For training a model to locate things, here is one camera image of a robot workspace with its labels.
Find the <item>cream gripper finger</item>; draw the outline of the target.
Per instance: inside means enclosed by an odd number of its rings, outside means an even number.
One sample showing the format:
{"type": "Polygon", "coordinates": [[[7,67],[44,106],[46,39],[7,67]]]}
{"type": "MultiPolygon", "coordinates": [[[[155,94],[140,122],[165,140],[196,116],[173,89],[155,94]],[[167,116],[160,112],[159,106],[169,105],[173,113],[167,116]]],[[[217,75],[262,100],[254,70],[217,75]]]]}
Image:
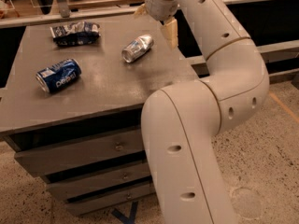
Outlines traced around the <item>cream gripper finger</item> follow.
{"type": "Polygon", "coordinates": [[[134,13],[136,17],[146,15],[146,14],[147,14],[147,10],[144,4],[140,5],[134,13]]]}
{"type": "Polygon", "coordinates": [[[170,49],[178,46],[178,21],[171,17],[161,27],[162,34],[170,49]]]}

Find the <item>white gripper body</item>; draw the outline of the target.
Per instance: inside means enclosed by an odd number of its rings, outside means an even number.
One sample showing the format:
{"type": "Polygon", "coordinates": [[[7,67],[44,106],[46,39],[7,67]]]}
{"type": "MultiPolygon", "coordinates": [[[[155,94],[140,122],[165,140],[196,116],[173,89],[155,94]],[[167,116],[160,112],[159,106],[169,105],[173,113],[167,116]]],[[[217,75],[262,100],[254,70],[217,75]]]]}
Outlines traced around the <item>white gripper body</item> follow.
{"type": "Polygon", "coordinates": [[[145,0],[147,12],[156,21],[170,19],[178,9],[177,0],[145,0]]]}

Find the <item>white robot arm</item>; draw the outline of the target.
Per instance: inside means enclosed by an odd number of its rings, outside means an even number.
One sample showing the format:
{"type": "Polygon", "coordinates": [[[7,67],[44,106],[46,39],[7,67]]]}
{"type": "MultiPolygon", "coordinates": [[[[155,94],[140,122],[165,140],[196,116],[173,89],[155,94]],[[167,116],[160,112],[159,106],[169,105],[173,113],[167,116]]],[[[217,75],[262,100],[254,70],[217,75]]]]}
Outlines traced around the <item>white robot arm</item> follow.
{"type": "Polygon", "coordinates": [[[157,21],[181,9],[209,71],[157,90],[143,106],[143,143],[165,224],[237,224],[211,139],[262,106],[263,58],[222,0],[145,0],[145,7],[157,21]]]}

